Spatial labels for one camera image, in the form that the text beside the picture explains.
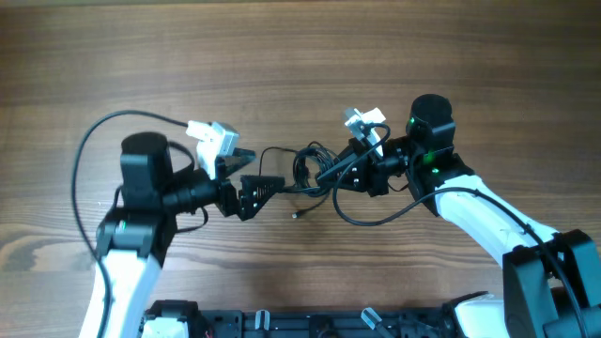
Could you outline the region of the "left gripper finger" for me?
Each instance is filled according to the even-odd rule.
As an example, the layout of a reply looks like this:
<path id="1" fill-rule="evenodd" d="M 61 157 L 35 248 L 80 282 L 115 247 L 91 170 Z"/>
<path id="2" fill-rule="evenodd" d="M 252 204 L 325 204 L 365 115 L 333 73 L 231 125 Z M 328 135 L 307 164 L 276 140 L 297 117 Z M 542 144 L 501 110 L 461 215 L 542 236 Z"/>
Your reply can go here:
<path id="1" fill-rule="evenodd" d="M 285 186 L 283 177 L 241 176 L 239 190 L 239 218 L 252 219 L 273 195 Z"/>
<path id="2" fill-rule="evenodd" d="M 238 170 L 253 162 L 256 154 L 253 150 L 235 148 L 231 155 L 220 155 L 216 158 L 216 179 L 225 180 Z"/>

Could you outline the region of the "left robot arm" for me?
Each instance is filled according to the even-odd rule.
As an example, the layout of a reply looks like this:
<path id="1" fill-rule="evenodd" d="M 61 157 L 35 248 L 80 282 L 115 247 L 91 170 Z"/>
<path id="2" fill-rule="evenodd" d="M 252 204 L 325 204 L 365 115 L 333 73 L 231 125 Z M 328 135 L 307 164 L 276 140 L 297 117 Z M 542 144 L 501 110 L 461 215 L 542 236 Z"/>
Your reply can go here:
<path id="1" fill-rule="evenodd" d="M 173 237 L 177 215 L 214 204 L 224 216 L 251 219 L 285 184 L 281 177 L 244 176 L 237 191 L 193 166 L 174 172 L 164 135 L 141 132 L 123 140 L 123 185 L 100 223 L 92 254 L 96 276 L 80 334 L 135 337 Z"/>

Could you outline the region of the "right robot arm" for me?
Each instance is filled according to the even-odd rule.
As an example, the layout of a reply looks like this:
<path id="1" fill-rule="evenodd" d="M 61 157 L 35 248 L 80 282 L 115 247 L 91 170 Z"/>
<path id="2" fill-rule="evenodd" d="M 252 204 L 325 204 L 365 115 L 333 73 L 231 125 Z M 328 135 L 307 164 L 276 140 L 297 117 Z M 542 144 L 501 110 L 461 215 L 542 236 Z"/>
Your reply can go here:
<path id="1" fill-rule="evenodd" d="M 410 107 L 406 133 L 392 138 L 383 113 L 349 108 L 348 147 L 316 182 L 333 192 L 372 196 L 405 177 L 415 205 L 458 226 L 501 267 L 503 293 L 478 292 L 446 303 L 440 337 L 596 337 L 600 257 L 581 230 L 558 231 L 505 202 L 455 152 L 451 103 L 424 94 Z"/>

